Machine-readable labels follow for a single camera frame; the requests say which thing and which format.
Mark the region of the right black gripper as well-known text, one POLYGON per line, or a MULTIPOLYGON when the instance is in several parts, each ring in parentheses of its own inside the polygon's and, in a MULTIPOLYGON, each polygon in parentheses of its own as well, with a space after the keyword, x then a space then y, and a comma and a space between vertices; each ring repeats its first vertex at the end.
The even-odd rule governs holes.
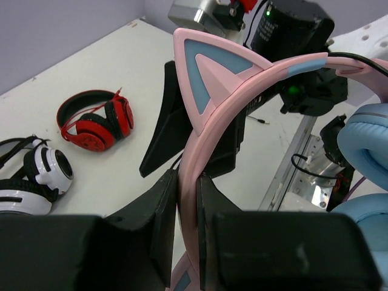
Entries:
MULTIPOLYGON (((273 85, 249 102, 229 124, 212 153, 204 173, 211 178, 235 169, 236 156, 244 140, 246 117, 276 96, 282 85, 273 85)), ((175 61, 164 65, 164 91, 158 120, 139 172, 143 178, 160 168, 186 145, 193 127, 178 84, 175 61)))

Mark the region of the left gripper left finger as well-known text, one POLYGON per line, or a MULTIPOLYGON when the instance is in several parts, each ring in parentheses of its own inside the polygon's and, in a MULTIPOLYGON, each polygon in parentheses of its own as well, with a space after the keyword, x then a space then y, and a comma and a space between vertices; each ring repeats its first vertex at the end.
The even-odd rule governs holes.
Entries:
POLYGON ((164 290, 170 285, 176 171, 108 217, 1 216, 2 290, 164 290))

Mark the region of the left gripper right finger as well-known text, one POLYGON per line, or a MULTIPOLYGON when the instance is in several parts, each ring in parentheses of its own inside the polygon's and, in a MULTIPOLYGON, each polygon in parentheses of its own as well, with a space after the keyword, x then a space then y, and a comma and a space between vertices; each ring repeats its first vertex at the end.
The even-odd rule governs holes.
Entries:
POLYGON ((327 212, 244 211, 196 181, 201 290, 381 290, 360 228, 327 212))

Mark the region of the pink blue cat-ear headphones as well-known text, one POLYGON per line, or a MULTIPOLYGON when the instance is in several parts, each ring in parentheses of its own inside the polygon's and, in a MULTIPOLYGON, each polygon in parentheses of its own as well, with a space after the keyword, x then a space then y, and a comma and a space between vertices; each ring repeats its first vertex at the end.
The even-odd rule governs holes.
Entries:
POLYGON ((349 52, 320 52, 271 62, 219 36, 178 28, 176 72, 193 130, 178 170, 178 211, 186 252, 172 272, 172 290, 201 290, 196 180, 237 114, 276 83, 325 68, 359 82, 380 102, 360 107, 339 133, 341 153, 365 178, 387 188, 387 61, 349 52))

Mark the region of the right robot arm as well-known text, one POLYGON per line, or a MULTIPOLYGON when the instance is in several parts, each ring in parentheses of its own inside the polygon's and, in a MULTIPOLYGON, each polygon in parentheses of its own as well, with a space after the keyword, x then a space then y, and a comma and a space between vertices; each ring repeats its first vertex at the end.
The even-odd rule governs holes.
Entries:
POLYGON ((386 127, 387 61, 332 52, 333 19, 310 1, 263 1, 250 45, 229 38, 243 25, 245 3, 175 1, 168 17, 177 25, 174 59, 164 66, 161 111, 139 167, 148 176, 182 153, 182 182, 217 177, 236 166, 247 115, 274 96, 282 113, 322 116, 350 97, 349 81, 379 97, 362 106, 335 138, 348 164, 374 183, 387 174, 383 132, 359 133, 354 122, 386 127))

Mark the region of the red black headphones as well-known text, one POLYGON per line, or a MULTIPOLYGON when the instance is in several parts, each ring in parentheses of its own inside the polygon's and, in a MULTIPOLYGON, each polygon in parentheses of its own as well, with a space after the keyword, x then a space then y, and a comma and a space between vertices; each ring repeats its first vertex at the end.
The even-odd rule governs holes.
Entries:
POLYGON ((56 122, 66 141, 93 152, 111 148, 134 128, 130 103, 120 90, 78 93, 60 106, 56 122))

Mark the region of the white black headphones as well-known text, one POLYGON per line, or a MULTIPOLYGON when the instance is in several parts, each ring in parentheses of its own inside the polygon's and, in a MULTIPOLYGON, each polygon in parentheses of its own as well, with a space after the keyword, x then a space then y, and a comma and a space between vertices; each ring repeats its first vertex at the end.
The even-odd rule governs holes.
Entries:
POLYGON ((22 167, 1 180, 1 213, 47 215, 69 190, 74 172, 65 154, 35 135, 1 141, 1 167, 27 150, 22 167))

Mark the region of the metal table edge rail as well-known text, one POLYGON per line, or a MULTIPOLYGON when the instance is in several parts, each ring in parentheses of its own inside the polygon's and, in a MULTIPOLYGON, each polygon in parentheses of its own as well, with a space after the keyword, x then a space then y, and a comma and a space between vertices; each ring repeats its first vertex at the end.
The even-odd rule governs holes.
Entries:
POLYGON ((304 116, 258 208, 259 211, 277 211, 291 186, 297 169, 291 163, 294 154, 303 154, 310 140, 317 117, 304 116))

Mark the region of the right metal base bracket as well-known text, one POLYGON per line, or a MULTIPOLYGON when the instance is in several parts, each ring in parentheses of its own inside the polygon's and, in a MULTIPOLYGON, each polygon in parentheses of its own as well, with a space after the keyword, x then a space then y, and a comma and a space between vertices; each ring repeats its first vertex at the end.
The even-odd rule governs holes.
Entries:
POLYGON ((310 136, 303 154, 291 157, 297 169, 279 211, 331 211, 350 190, 354 169, 341 167, 325 155, 319 136, 310 136))

